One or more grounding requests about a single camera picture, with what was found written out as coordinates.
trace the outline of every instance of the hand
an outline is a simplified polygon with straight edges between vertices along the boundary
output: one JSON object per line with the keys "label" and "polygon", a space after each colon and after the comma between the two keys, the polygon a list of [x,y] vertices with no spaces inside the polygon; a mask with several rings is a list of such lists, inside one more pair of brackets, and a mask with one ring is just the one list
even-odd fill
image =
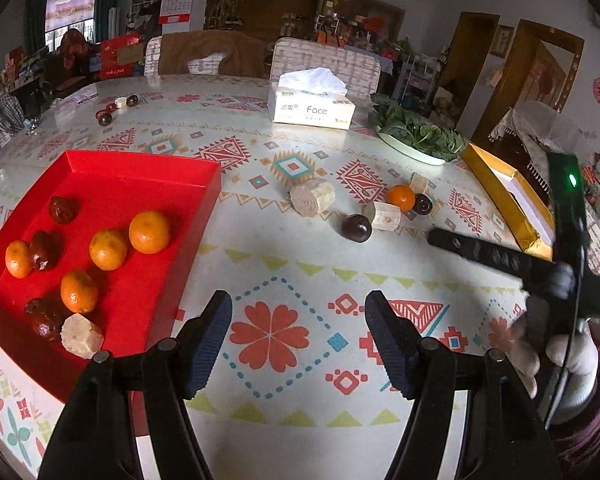
{"label": "hand", "polygon": [[[509,360],[533,399],[538,393],[535,375],[540,369],[540,358],[526,340],[526,324],[526,314],[523,314],[511,328],[514,343],[509,352]],[[564,362],[568,338],[568,335],[555,335],[549,339],[546,346],[547,357],[557,366],[562,366]],[[573,338],[567,370],[571,375],[552,418],[552,424],[562,424],[580,414],[595,390],[598,349],[591,339],[588,325],[582,334],[576,334]]]}

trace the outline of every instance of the yellow box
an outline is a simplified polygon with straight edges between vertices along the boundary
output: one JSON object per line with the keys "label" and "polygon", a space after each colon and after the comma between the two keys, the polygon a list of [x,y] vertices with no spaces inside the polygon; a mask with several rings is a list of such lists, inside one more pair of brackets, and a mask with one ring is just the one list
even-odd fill
{"label": "yellow box", "polygon": [[469,144],[462,153],[462,158],[493,200],[522,251],[545,260],[551,260],[553,252],[551,246],[542,241],[538,231],[531,225],[518,203],[491,169],[515,178],[536,210],[553,228],[554,217],[520,172],[474,144]]}

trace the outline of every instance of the white tissue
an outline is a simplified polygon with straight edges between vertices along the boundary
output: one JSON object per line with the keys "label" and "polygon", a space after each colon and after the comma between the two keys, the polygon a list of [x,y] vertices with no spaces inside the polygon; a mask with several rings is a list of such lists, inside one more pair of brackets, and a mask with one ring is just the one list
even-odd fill
{"label": "white tissue", "polygon": [[305,90],[314,94],[329,92],[346,95],[347,86],[328,68],[312,68],[310,70],[297,70],[287,72],[280,76],[279,87]]}

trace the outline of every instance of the leafy greens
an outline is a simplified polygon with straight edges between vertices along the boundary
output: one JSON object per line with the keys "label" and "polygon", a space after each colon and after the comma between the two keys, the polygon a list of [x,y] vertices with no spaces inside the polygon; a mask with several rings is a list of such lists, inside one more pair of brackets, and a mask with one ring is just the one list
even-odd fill
{"label": "leafy greens", "polygon": [[454,160],[466,147],[466,141],[455,130],[441,128],[423,120],[420,114],[405,110],[396,101],[382,94],[371,94],[374,110],[369,114],[371,125],[419,152]]}

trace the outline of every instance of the black cord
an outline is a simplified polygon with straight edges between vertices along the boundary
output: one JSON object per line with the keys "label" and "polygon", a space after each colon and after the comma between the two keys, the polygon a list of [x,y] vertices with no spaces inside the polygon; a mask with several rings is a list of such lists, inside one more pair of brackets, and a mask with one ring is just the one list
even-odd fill
{"label": "black cord", "polygon": [[549,408],[544,414],[544,427],[545,429],[549,429],[549,423],[551,422],[551,417],[554,414],[554,411],[557,407],[557,403],[562,399],[562,395],[558,397],[558,391],[560,390],[560,385],[564,381],[564,376],[567,373],[567,363],[569,362],[569,357],[571,357],[571,345],[573,343],[573,338],[576,333],[576,327],[578,325],[578,305],[580,304],[580,290],[582,288],[582,277],[584,275],[584,247],[580,247],[580,270],[578,271],[578,275],[576,276],[575,283],[575,301],[573,307],[573,323],[571,324],[571,333],[569,334],[569,339],[567,340],[567,348],[564,352],[564,361],[562,362],[562,367],[560,368],[560,374],[558,375],[558,381],[555,383],[554,394],[552,395],[551,401],[549,402]]}

